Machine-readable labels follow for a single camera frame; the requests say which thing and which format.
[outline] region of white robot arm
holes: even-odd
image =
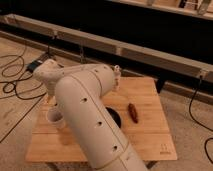
[[[72,129],[94,170],[147,171],[125,135],[116,125],[100,97],[115,86],[107,65],[81,65],[59,69],[48,60],[34,75],[54,89],[59,111]]]

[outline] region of sausage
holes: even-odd
[[[133,122],[138,123],[138,113],[137,113],[137,110],[135,108],[135,105],[132,104],[132,103],[129,103],[128,111],[129,111],[129,114],[130,114]]]

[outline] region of white cup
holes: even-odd
[[[59,112],[56,106],[49,109],[46,114],[47,121],[57,129],[62,129],[66,126],[63,115]]]

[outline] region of wooden table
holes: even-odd
[[[167,120],[152,78],[123,77],[120,89],[108,93],[102,100],[105,106],[115,109],[120,114],[121,129],[142,160],[177,160]],[[138,124],[135,124],[128,115],[129,103],[135,104],[137,108]],[[87,161],[68,127],[58,131],[46,121],[45,114],[54,104],[54,100],[49,104],[45,100],[42,106],[32,133],[26,161],[46,163]]]

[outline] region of concrete floor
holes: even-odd
[[[20,54],[23,45],[0,38],[1,55]],[[24,58],[26,63],[37,58],[41,51],[28,48]],[[8,59],[0,58],[0,66]],[[58,57],[62,63],[67,61]],[[69,65],[75,65],[75,62],[69,61]],[[28,84],[20,86],[20,89],[32,88],[38,85],[38,82],[31,80]],[[39,90],[26,95],[35,95],[43,91]],[[2,93],[0,85],[0,97],[5,96]],[[212,171],[213,165],[207,160],[204,153],[204,141],[213,137],[213,133],[201,128],[191,121],[188,114],[188,105],[190,99],[163,90],[160,94],[161,102],[168,119],[168,123],[175,142],[178,160],[163,161],[157,163],[152,171]],[[6,130],[11,127],[36,100],[23,102],[16,97],[0,100],[0,138]],[[16,129],[0,144],[0,170],[2,171],[30,171],[30,170],[50,170],[42,163],[26,163],[25,154],[30,142],[31,132],[34,127],[39,105],[37,105],[27,117],[17,126]],[[213,126],[213,106],[195,101],[193,104],[193,113],[206,125]],[[209,153],[213,157],[213,142],[209,143]],[[86,163],[59,164],[60,170],[70,171],[90,171]]]

